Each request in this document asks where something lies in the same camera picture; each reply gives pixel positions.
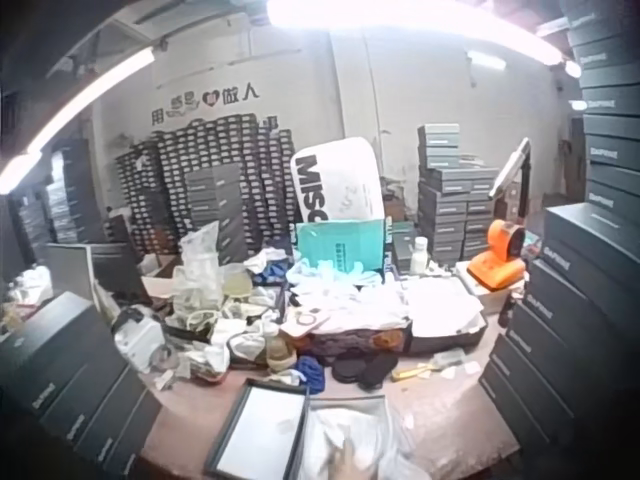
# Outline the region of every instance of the plastic bag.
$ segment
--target plastic bag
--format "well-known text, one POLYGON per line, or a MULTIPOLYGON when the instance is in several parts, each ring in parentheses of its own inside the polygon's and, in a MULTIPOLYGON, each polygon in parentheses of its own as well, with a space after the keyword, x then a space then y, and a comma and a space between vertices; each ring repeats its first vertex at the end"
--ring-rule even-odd
POLYGON ((223 295, 217 241, 218 222, 180 241, 183 266, 173 271, 173 307, 182 318, 199 310, 220 308, 223 295))

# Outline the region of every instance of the plastic bottle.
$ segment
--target plastic bottle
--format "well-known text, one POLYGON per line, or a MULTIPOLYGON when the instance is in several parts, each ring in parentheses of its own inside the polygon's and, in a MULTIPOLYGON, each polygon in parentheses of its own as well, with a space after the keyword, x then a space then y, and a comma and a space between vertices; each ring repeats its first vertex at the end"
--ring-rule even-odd
POLYGON ((411 255, 411 275, 424 275, 427 273, 427 266, 429 265, 428 245, 429 240, 424 237, 416 237, 413 255, 411 255))
POLYGON ((295 365, 296 351, 280 336, 280 327, 273 322, 264 322, 262 334, 267 346, 267 365, 273 372, 282 372, 295 365))

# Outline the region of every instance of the fluorescent light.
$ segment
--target fluorescent light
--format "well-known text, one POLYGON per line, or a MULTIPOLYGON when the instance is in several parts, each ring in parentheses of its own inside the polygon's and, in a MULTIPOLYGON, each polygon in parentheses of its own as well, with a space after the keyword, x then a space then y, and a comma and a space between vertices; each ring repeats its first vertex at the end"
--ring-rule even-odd
POLYGON ((13 157, 0 173, 0 195, 7 195, 16 188, 41 156, 40 152, 35 152, 13 157))
POLYGON ((482 65, 483 67, 495 68, 496 70, 504 70, 507 68, 507 62, 499 57, 487 55, 486 53, 471 50, 467 52, 467 57, 474 65, 482 65))
POLYGON ((35 153, 41 151, 49 140, 51 140, 62 127, 69 123, 73 117, 84 110, 87 105, 129 75, 149 65, 154 59, 152 47, 148 47, 96 78, 87 85, 84 90, 78 93, 78 95, 73 97, 73 99, 40 130, 40 133, 36 135, 27 147, 27 152, 35 153))
POLYGON ((567 72, 567 75, 573 78, 580 78, 582 76, 582 68, 576 62, 572 62, 571 60, 567 61, 564 65, 564 71, 567 72))
POLYGON ((569 103, 576 112, 584 112, 588 106, 584 100, 569 100, 569 103))
POLYGON ((563 59, 560 50, 534 34, 453 0, 269 0, 267 12, 276 27, 431 30, 497 43, 545 65, 557 65, 563 59))

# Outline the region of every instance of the black shoe box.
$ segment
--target black shoe box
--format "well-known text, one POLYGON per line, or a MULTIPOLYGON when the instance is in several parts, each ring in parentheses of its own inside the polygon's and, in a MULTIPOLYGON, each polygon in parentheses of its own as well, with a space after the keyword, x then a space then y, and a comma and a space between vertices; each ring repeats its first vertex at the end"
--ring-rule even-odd
POLYGON ((592 164, 587 182, 587 201, 640 225, 640 188, 635 190, 638 193, 632 193, 638 180, 640 172, 592 164))
POLYGON ((43 415, 42 424, 51 434, 75 444, 126 366, 113 342, 98 345, 43 415))
POLYGON ((549 445, 549 438, 493 362, 487 364, 479 382, 525 454, 535 454, 549 445))
POLYGON ((633 64, 640 60, 640 37, 619 35, 573 49, 584 76, 589 70, 633 64))
POLYGON ((601 379, 616 387, 637 382, 629 372, 628 339, 585 294, 541 259, 529 265, 523 302, 601 379))
POLYGON ((588 114, 640 115, 640 85, 583 88, 588 114))
POLYGON ((584 115, 584 133, 640 140, 640 118, 584 115))
POLYGON ((609 390, 582 366, 569 347, 529 308, 517 303, 505 334, 549 382, 571 412, 584 416, 602 405, 609 390))
POLYGON ((632 342, 640 341, 637 295, 561 241, 546 238, 542 258, 600 308, 617 331, 632 342))
POLYGON ((640 293, 640 228, 589 203, 547 209, 547 239, 571 242, 628 290, 640 293))
POLYGON ((574 415, 510 340, 499 335, 489 358, 548 438, 571 431, 574 415))
POLYGON ((95 307, 63 293, 0 343, 0 385, 40 417, 102 344, 113 339, 95 307))
POLYGON ((105 469, 108 472, 127 477, 144 447, 161 408, 162 405, 149 390, 142 394, 117 445, 106 460, 105 469))
POLYGON ((127 368, 102 401, 80 438, 76 452, 104 465, 144 391, 144 384, 138 374, 132 368, 127 368))
POLYGON ((592 162, 640 170, 640 142, 587 135, 587 157, 592 162))

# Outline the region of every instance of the glue bottle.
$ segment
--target glue bottle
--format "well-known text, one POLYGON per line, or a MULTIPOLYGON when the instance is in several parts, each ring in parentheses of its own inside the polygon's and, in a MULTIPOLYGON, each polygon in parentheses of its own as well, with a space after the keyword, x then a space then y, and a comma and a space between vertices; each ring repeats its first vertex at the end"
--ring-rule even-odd
POLYGON ((425 237, 416 237, 413 246, 413 255, 411 255, 411 275, 424 275, 427 273, 427 266, 429 265, 428 245, 429 240, 425 237))

